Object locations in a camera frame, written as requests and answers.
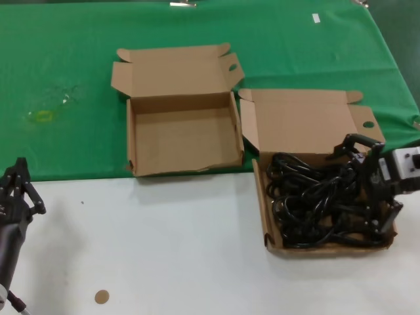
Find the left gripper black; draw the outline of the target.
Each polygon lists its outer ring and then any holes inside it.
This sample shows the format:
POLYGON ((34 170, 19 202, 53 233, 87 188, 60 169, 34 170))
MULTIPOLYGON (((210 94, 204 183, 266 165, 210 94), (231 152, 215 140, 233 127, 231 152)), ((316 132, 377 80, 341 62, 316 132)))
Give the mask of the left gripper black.
POLYGON ((1 177, 1 233, 26 233, 32 216, 45 213, 45 204, 31 182, 28 162, 18 157, 1 177), (20 196, 21 192, 31 199, 32 207, 20 196))

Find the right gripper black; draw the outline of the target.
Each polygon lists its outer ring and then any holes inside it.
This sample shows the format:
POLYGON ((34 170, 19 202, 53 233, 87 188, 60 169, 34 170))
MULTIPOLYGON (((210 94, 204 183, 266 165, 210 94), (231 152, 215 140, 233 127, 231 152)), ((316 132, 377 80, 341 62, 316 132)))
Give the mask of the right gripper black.
POLYGON ((360 134, 348 134, 336 145, 327 160, 346 156, 352 159, 361 178, 364 200, 363 240, 391 240, 396 235, 394 221, 403 204, 394 200, 389 183, 385 180, 379 163, 385 143, 360 134), (355 145, 361 144, 373 154, 363 155, 355 145))

